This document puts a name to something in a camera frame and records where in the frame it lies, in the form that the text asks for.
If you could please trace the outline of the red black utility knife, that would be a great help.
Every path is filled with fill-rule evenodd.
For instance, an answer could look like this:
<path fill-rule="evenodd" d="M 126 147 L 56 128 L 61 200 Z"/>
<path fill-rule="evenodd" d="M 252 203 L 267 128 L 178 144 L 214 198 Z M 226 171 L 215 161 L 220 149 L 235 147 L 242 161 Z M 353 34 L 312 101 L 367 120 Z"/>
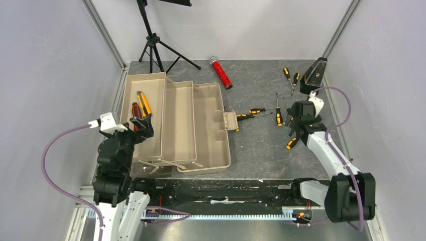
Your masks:
<path fill-rule="evenodd" d="M 140 108 L 139 108 L 139 106 L 138 106 L 138 104 L 136 102 L 132 103 L 132 110 L 131 110 L 131 112 L 132 112 L 132 117 L 137 117 L 137 118 L 141 118 L 142 117 L 142 115 L 140 113 Z"/>

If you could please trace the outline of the yellow black screwdriver vertical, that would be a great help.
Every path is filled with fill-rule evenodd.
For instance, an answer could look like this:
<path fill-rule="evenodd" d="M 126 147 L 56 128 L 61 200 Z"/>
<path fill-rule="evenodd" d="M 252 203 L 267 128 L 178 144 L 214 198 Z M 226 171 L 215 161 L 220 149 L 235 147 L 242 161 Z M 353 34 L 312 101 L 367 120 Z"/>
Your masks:
<path fill-rule="evenodd" d="M 277 105 L 277 107 L 275 109 L 275 111 L 276 111 L 276 118 L 275 118 L 275 120 L 276 120 L 276 124 L 279 127 L 281 127 L 281 126 L 283 126 L 283 118 L 282 118 L 282 114 L 281 114 L 281 108 L 279 106 L 278 93 L 276 93 L 275 96 L 276 96 L 276 105 Z"/>

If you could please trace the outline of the orange black utility knife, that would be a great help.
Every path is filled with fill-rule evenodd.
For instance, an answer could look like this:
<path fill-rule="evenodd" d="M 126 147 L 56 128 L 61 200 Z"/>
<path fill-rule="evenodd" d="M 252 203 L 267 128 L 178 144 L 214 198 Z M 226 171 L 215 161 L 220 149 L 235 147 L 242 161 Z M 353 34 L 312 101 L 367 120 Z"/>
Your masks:
<path fill-rule="evenodd" d="M 139 106 L 142 112 L 142 117 L 151 115 L 152 111 L 144 93 L 141 91 L 137 91 L 137 98 L 138 98 Z"/>

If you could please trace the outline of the translucent brown plastic toolbox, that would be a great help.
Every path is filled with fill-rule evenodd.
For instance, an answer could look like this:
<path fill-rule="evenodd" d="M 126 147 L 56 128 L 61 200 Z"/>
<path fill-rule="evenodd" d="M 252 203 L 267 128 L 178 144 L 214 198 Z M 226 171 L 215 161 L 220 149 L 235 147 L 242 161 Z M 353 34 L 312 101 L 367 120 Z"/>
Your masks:
<path fill-rule="evenodd" d="M 168 177 L 226 170 L 231 165 L 229 131 L 237 116 L 225 110 L 219 84 L 172 81 L 164 72 L 128 75 L 121 122 L 147 102 L 154 136 L 135 146 L 133 178 Z"/>

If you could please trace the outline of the yellow black screwdriver large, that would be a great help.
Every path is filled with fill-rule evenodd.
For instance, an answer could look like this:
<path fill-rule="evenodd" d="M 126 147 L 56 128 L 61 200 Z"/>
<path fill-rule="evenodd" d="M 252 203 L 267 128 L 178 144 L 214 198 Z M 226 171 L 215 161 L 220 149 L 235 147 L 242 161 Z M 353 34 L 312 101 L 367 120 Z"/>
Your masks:
<path fill-rule="evenodd" d="M 257 114 L 238 114 L 237 121 L 243 121 L 246 119 L 255 118 L 262 115 L 269 115 L 269 114 L 273 114 L 273 112 L 257 113 Z"/>

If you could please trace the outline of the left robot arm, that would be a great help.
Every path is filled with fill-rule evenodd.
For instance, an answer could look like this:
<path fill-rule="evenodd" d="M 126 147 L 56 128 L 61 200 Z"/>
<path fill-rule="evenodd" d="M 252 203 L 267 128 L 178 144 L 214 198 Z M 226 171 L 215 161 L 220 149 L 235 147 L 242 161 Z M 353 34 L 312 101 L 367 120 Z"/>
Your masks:
<path fill-rule="evenodd" d="M 132 189 L 130 175 L 135 145 L 154 135 L 151 117 L 131 117 L 137 131 L 128 123 L 116 123 L 110 112 L 88 123 L 106 137 L 97 149 L 93 183 L 99 240 L 134 240 L 145 208 L 157 200 L 158 192 L 150 186 Z"/>

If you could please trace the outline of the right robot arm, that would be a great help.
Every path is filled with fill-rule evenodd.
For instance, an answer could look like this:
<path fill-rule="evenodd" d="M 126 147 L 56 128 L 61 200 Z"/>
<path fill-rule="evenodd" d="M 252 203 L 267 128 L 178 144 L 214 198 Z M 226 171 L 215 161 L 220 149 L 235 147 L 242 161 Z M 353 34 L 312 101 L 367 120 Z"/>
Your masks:
<path fill-rule="evenodd" d="M 286 124 L 291 134 L 287 149 L 299 141 L 318 158 L 330 179 L 329 185 L 313 178 L 293 181 L 290 199 L 297 205 L 308 200 L 322 206 L 333 222 L 372 220 L 375 217 L 376 181 L 371 173 L 363 173 L 337 148 L 321 122 L 319 108 L 311 100 L 296 101 L 287 109 Z"/>

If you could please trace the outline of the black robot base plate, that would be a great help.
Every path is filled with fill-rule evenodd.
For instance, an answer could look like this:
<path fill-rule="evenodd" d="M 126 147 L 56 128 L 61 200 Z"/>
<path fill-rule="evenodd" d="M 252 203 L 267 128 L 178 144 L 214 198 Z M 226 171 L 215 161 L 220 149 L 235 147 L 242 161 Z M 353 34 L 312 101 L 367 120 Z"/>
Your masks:
<path fill-rule="evenodd" d="M 302 179 L 148 179 L 137 178 L 131 191 L 150 197 L 149 207 L 195 215 L 279 214 L 283 207 L 324 209 L 322 201 L 302 197 Z"/>

